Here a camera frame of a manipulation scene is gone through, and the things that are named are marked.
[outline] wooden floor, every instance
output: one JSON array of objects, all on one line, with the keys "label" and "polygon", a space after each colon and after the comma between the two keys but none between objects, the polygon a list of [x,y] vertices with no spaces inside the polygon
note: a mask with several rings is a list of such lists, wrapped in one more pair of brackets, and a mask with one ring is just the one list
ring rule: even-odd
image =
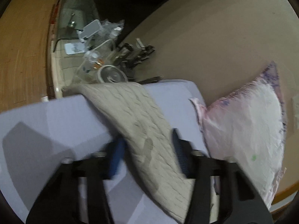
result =
[{"label": "wooden floor", "polygon": [[46,44],[56,0],[12,0],[0,18],[0,112],[47,95]]}]

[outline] wall switch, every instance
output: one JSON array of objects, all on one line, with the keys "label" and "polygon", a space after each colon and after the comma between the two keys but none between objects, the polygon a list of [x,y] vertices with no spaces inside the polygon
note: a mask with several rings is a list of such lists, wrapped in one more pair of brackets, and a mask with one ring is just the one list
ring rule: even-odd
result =
[{"label": "wall switch", "polygon": [[294,112],[294,130],[299,129],[299,94],[292,97],[293,112]]}]

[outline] round container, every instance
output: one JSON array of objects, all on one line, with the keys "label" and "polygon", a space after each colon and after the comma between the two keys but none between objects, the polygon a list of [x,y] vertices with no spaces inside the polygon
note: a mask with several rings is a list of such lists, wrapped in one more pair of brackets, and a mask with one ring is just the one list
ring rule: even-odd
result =
[{"label": "round container", "polygon": [[127,82],[127,76],[119,70],[117,67],[112,65],[104,65],[100,67],[97,72],[97,82]]}]

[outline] pillow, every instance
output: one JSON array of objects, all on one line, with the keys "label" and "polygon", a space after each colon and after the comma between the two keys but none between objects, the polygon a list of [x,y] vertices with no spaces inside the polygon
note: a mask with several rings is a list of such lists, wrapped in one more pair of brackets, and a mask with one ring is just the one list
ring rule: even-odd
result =
[{"label": "pillow", "polygon": [[253,82],[208,108],[190,100],[211,157],[233,156],[270,209],[285,172],[286,112],[276,64],[272,62]]}]

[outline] beige wall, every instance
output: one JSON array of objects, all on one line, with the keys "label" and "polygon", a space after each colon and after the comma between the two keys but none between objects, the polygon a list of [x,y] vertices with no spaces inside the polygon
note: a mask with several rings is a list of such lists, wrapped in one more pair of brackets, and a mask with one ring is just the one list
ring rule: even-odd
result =
[{"label": "beige wall", "polygon": [[299,180],[299,132],[291,97],[299,93],[299,19],[287,0],[170,0],[125,41],[157,48],[137,68],[140,79],[164,75],[194,81],[209,105],[278,63],[289,125],[280,190]]}]

